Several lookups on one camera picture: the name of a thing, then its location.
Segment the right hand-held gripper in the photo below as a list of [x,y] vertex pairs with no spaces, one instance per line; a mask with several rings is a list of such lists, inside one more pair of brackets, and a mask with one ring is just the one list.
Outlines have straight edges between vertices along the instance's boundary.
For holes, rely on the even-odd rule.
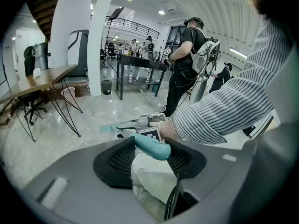
[[158,126],[150,127],[149,125],[149,123],[153,121],[166,121],[166,117],[163,113],[142,115],[139,119],[132,119],[117,124],[116,131],[118,136],[121,135],[123,138],[129,137],[132,133],[139,133],[162,142],[163,139],[161,138]]

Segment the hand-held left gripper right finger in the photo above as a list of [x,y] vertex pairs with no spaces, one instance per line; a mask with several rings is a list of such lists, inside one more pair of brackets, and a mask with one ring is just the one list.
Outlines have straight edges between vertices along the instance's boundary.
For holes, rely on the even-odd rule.
[[177,179],[190,179],[199,174],[206,165],[206,157],[185,144],[166,138],[171,147],[167,162]]

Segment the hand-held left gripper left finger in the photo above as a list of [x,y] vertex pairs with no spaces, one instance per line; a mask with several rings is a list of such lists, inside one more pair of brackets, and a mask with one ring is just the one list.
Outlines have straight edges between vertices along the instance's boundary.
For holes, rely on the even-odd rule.
[[93,161],[97,177],[112,188],[132,188],[131,166],[135,159],[135,139],[121,138],[106,142]]

